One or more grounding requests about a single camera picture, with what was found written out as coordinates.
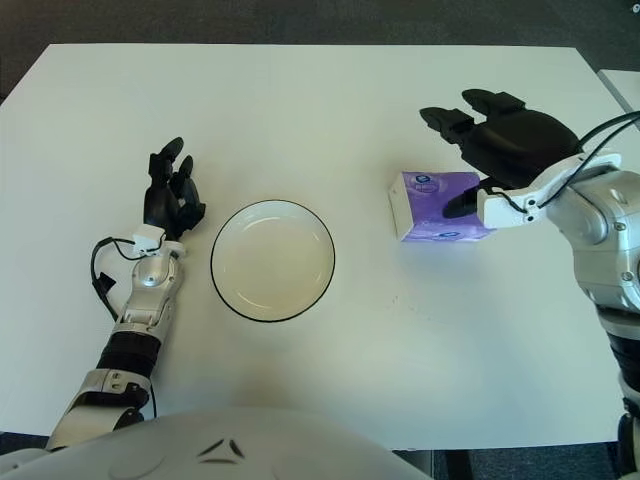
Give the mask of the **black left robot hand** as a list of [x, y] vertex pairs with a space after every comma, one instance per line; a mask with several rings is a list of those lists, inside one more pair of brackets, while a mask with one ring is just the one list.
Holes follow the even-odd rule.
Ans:
[[183, 138], [176, 137], [149, 158], [151, 185], [145, 192], [143, 221], [163, 229], [169, 241], [179, 241], [185, 231], [198, 225], [206, 212], [206, 204], [200, 200], [192, 178], [193, 157], [187, 155], [179, 168], [174, 169], [183, 147]]

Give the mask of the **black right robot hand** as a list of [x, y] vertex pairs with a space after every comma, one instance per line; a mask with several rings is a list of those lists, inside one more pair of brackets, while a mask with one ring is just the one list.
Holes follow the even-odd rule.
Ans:
[[474, 214], [480, 190], [527, 187], [548, 167], [580, 152], [579, 139], [568, 127], [506, 92], [468, 89], [462, 97], [484, 116], [482, 122], [459, 109], [419, 110], [430, 129], [459, 147], [465, 163], [486, 175], [446, 204], [447, 219]]

